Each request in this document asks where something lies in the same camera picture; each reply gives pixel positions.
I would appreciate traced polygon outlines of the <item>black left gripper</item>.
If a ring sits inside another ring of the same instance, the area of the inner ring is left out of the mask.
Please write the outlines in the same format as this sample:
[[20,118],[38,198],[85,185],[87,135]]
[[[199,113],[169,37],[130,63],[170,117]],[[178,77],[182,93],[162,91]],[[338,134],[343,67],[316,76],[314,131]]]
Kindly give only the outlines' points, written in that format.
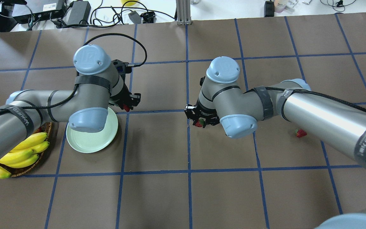
[[121,110],[125,110],[125,104],[129,107],[136,107],[141,101],[141,93],[131,93],[125,83],[126,74],[132,73],[132,67],[128,62],[113,60],[113,66],[118,73],[116,84],[112,88],[112,94],[109,98],[110,106],[117,106]]

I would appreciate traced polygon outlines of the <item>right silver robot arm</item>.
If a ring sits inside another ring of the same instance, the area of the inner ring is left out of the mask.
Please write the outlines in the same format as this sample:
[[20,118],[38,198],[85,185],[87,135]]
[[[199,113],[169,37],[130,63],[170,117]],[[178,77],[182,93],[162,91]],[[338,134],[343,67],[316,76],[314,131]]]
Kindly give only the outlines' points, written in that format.
[[199,77],[195,104],[184,113],[193,126],[221,124],[225,135],[239,139],[255,134],[260,121],[279,116],[332,146],[366,170],[366,108],[314,92],[301,79],[242,92],[241,67],[233,58],[216,57]]

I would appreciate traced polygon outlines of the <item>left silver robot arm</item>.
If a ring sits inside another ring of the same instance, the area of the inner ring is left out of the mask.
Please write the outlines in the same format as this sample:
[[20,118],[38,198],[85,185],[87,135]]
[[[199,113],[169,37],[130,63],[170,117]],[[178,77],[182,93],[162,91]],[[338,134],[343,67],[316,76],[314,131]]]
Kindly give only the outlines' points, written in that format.
[[124,82],[125,65],[111,60],[98,45],[79,48],[73,63],[77,70],[72,90],[22,90],[0,106],[0,159],[47,122],[69,123],[79,132],[104,129],[108,106],[129,111],[141,94],[131,93]]

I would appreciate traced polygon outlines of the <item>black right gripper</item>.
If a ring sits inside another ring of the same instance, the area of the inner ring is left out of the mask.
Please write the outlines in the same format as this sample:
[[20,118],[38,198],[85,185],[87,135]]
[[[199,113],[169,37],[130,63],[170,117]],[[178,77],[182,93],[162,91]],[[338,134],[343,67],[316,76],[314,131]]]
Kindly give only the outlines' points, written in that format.
[[184,113],[187,119],[193,120],[193,126],[200,126],[200,118],[204,119],[204,128],[220,124],[220,119],[212,100],[197,99],[195,105],[186,104]]

